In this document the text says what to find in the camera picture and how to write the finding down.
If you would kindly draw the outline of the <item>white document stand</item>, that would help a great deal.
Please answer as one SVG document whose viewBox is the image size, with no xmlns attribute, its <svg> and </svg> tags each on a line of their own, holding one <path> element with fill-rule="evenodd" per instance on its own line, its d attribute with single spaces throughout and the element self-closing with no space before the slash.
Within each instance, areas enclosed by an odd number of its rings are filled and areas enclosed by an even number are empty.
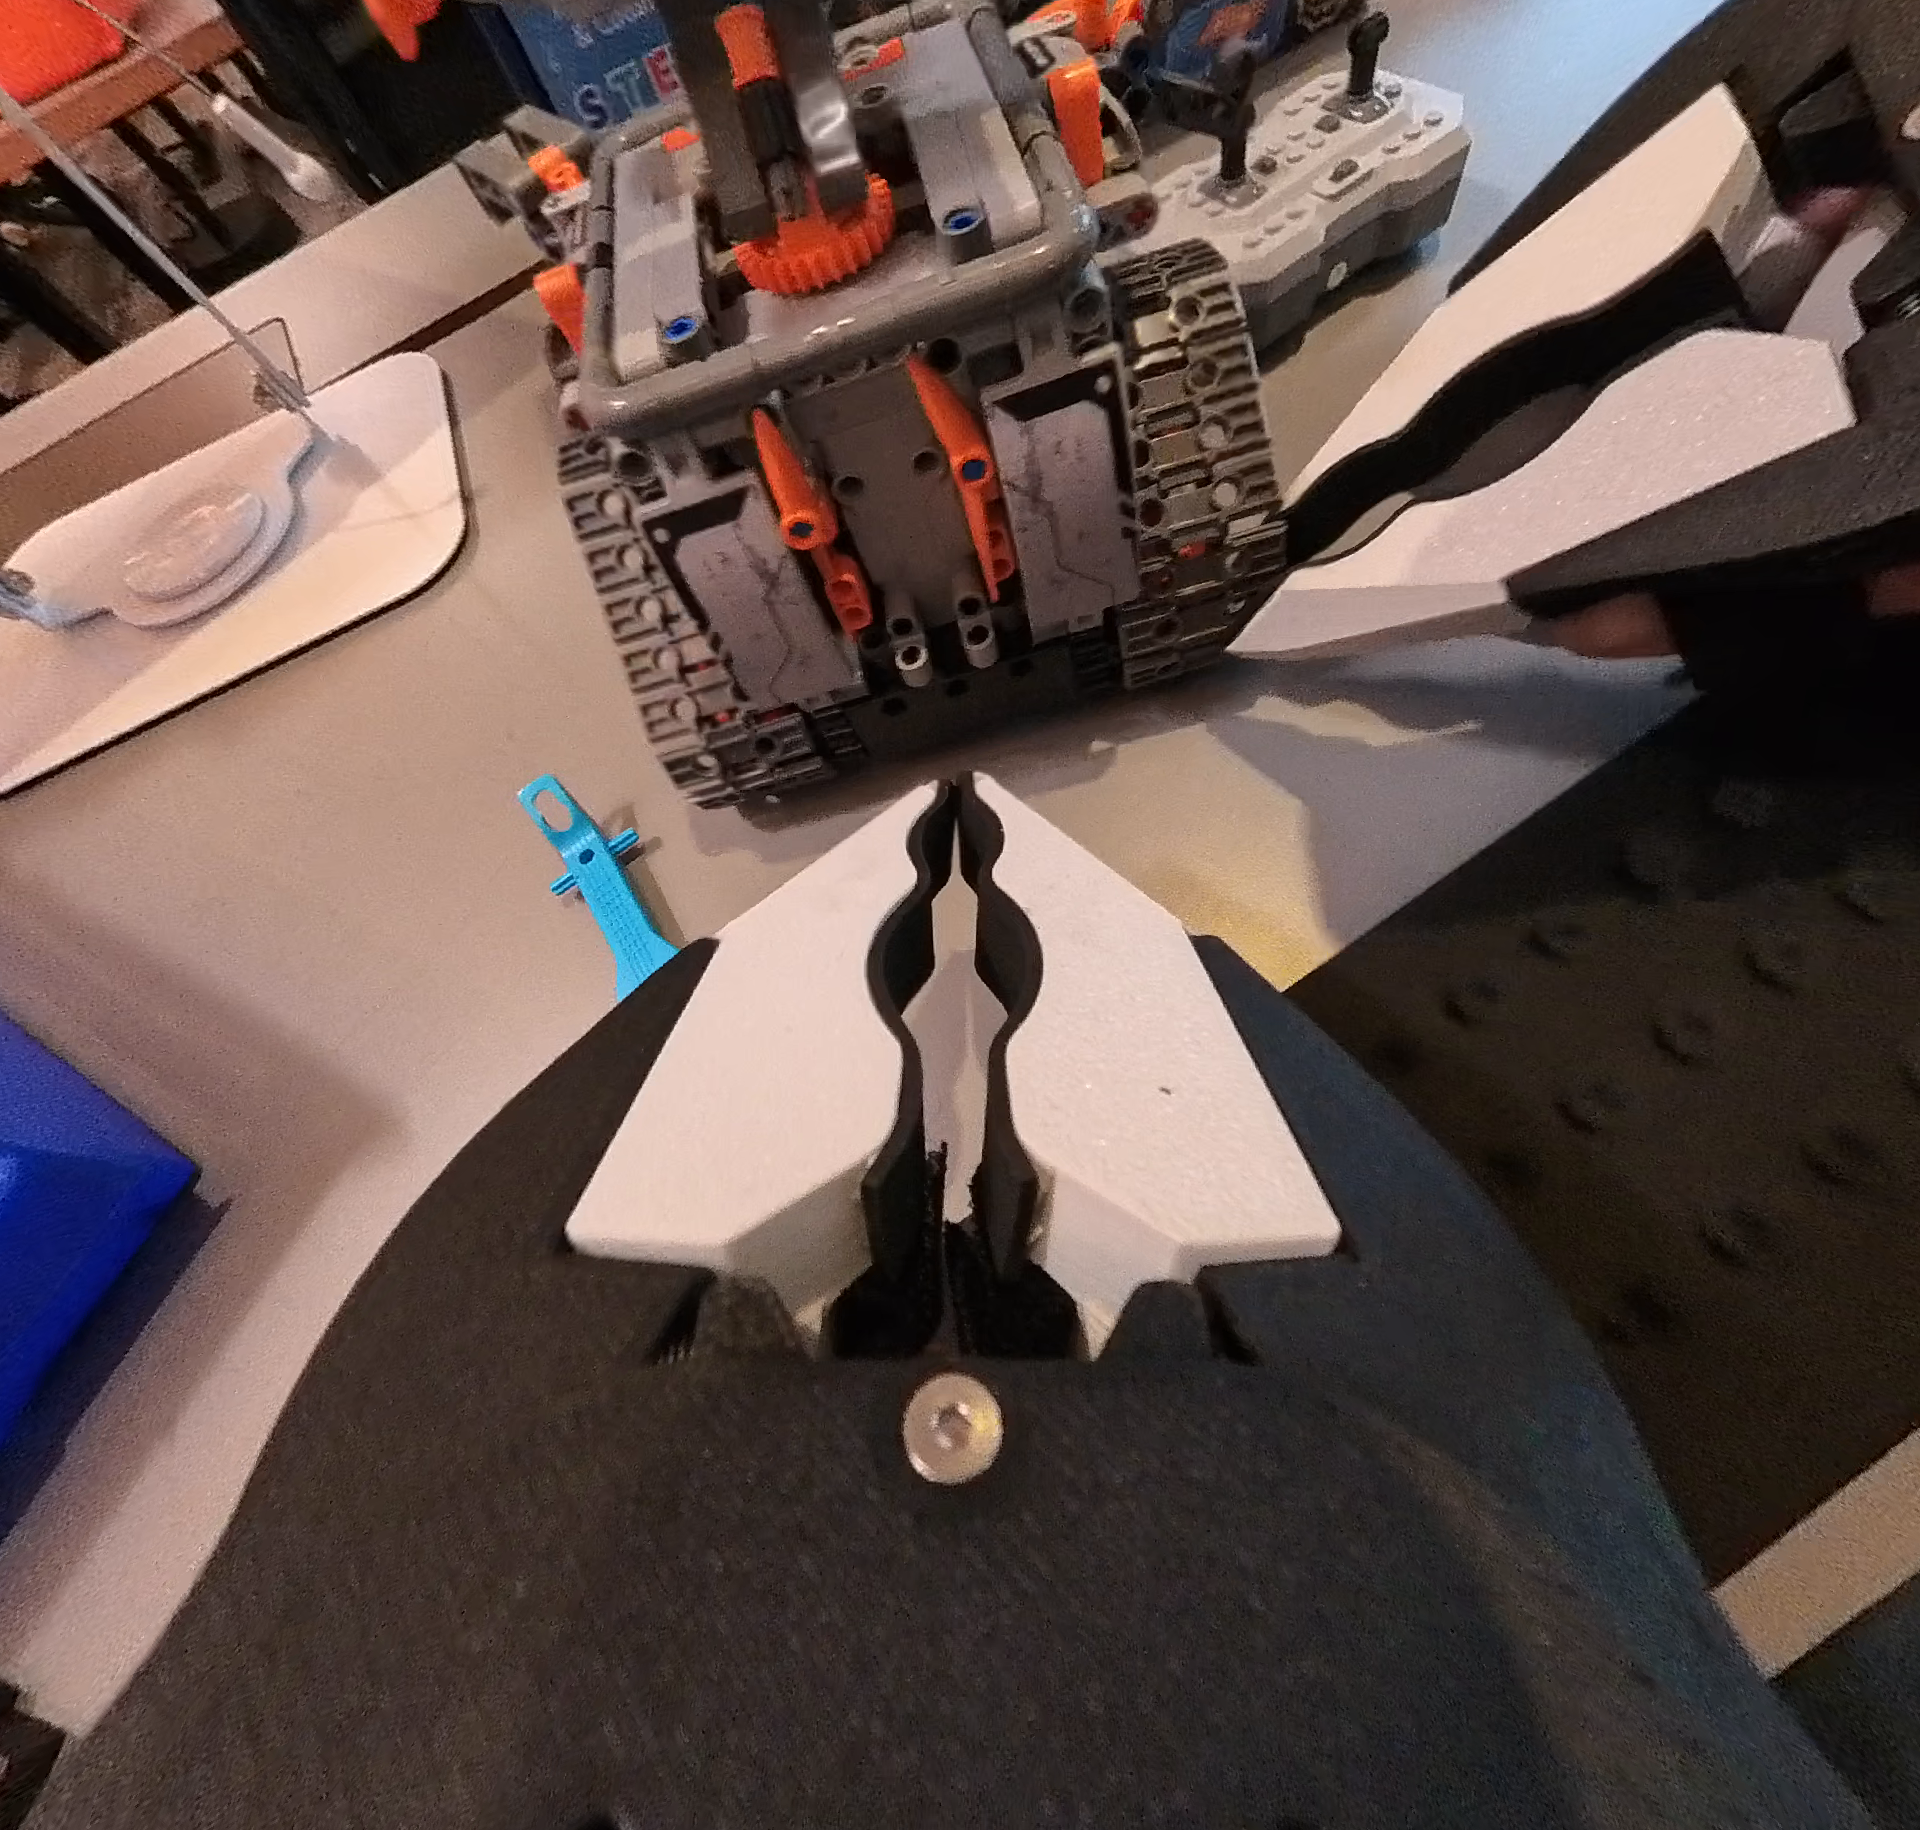
<svg viewBox="0 0 1920 1830">
<path fill-rule="evenodd" d="M 252 421 L 157 452 L 189 379 L 175 373 L 59 436 L 64 498 L 106 468 L 115 427 L 148 468 L 5 555 L 0 785 L 18 792 L 430 592 L 469 512 L 436 362 L 396 351 L 302 389 L 290 344 L 236 324 L 11 93 L 5 116 L 215 322 L 227 344 L 195 370 L 256 399 Z"/>
</svg>

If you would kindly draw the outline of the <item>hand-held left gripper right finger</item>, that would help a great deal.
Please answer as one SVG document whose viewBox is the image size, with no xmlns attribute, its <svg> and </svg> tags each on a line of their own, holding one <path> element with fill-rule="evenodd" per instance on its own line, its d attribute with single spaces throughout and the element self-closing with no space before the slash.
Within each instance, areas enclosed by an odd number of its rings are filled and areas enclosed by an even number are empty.
<svg viewBox="0 0 1920 1830">
<path fill-rule="evenodd" d="M 976 1343 L 1064 1353 L 1147 1285 L 1323 1259 L 1340 1218 L 1187 928 L 988 772 L 955 785 L 1002 999 L 962 1294 Z"/>
</svg>

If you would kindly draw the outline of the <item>white control hub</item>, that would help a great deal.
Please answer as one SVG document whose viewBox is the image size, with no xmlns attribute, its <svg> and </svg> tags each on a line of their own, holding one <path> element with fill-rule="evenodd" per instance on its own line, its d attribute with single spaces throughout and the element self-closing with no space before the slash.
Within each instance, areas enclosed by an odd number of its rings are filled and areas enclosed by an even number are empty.
<svg viewBox="0 0 1920 1830">
<path fill-rule="evenodd" d="M 1259 74 L 1246 189 L 1216 195 L 1219 147 L 1191 133 L 1155 189 L 1143 250 L 1208 243 L 1243 304 L 1256 351 L 1278 349 L 1323 294 L 1376 263 L 1407 260 L 1454 210 L 1471 157 L 1467 105 L 1376 59 L 1386 108 L 1349 116 L 1349 46 Z"/>
</svg>

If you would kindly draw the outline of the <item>black dimpled pad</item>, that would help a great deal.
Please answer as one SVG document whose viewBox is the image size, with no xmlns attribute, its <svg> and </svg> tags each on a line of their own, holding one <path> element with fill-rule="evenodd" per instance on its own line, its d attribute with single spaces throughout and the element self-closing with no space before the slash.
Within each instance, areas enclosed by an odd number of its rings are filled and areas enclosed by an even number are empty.
<svg viewBox="0 0 1920 1830">
<path fill-rule="evenodd" d="M 1538 1259 L 1710 1585 L 1915 1431 L 1915 688 L 1679 709 L 1292 999 Z"/>
</svg>

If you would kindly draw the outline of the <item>person's right hand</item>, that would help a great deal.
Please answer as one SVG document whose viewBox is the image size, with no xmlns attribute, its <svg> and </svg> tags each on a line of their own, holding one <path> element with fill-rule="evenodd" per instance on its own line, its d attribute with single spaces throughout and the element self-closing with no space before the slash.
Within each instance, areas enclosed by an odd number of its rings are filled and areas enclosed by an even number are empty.
<svg viewBox="0 0 1920 1830">
<path fill-rule="evenodd" d="M 1676 657 L 1676 631 L 1655 595 L 1614 595 L 1590 608 L 1542 620 L 1542 638 L 1558 650 L 1630 663 Z"/>
</svg>

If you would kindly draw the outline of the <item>blue brick separator tool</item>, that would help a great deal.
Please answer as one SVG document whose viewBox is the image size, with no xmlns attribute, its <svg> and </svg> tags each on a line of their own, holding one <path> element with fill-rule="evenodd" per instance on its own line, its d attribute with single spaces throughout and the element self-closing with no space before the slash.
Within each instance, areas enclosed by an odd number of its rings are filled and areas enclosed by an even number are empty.
<svg viewBox="0 0 1920 1830">
<path fill-rule="evenodd" d="M 627 863 L 641 852 L 637 830 L 602 835 L 572 790 L 543 772 L 519 790 L 519 807 L 540 824 L 564 859 L 551 883 L 555 899 L 579 899 L 611 953 L 614 999 L 637 996 L 681 948 L 660 932 Z"/>
</svg>

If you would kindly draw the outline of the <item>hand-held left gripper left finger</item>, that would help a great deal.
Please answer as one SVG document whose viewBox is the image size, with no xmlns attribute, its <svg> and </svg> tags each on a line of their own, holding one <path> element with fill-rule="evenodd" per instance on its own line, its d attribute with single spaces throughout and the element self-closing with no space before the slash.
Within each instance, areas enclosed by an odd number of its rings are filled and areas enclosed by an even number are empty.
<svg viewBox="0 0 1920 1830">
<path fill-rule="evenodd" d="M 942 1155 L 902 1024 L 933 976 L 955 785 L 914 785 L 703 943 L 564 1241 L 767 1281 L 834 1353 L 920 1353 L 942 1312 Z"/>
</svg>

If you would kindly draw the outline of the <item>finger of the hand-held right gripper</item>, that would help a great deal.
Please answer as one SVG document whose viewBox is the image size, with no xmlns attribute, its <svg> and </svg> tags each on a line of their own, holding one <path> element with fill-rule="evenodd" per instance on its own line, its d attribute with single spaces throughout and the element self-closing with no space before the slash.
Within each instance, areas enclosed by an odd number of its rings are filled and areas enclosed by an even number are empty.
<svg viewBox="0 0 1920 1830">
<path fill-rule="evenodd" d="M 1785 337 L 1754 307 L 1772 230 L 1772 177 L 1714 91 L 1425 316 L 1292 477 L 1286 572 L 1363 542 L 1418 477 L 1546 391 L 1594 391 L 1683 337 Z"/>
<path fill-rule="evenodd" d="M 1683 337 L 1594 391 L 1563 389 L 1425 473 L 1363 542 L 1286 574 L 1236 662 L 1527 638 L 1507 578 L 1857 421 L 1819 337 Z"/>
</svg>

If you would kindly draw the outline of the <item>small white peg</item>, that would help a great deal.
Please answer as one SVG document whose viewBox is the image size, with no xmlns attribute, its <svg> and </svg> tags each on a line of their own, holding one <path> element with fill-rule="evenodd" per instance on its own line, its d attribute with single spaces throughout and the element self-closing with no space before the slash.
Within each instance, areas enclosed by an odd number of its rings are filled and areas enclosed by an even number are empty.
<svg viewBox="0 0 1920 1830">
<path fill-rule="evenodd" d="M 246 101 L 229 93 L 210 93 L 206 98 L 215 122 L 244 147 L 252 149 L 290 195 L 302 204 L 340 204 L 340 177 L 322 157 L 302 149 L 290 136 L 290 125 L 277 114 L 258 114 Z"/>
</svg>

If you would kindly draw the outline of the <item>blue plastic bin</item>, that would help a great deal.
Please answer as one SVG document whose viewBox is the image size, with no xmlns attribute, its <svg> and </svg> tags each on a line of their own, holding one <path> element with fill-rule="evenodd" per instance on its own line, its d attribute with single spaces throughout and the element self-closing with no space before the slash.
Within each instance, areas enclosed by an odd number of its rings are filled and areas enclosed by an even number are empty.
<svg viewBox="0 0 1920 1830">
<path fill-rule="evenodd" d="M 199 1163 L 20 1024 L 0 1024 L 5 1535 L 220 1223 Z"/>
</svg>

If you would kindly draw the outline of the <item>tracked toy robot vehicle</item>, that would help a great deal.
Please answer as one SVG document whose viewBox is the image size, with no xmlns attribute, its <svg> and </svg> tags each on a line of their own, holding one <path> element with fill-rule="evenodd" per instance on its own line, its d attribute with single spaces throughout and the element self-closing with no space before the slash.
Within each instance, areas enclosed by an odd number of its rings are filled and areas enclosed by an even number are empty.
<svg viewBox="0 0 1920 1830">
<path fill-rule="evenodd" d="M 446 0 L 359 5 L 415 56 Z M 1228 260 L 1143 247 L 1151 0 L 645 5 L 650 114 L 462 177 L 546 254 L 560 498 L 681 796 L 1212 663 L 1284 514 Z"/>
</svg>

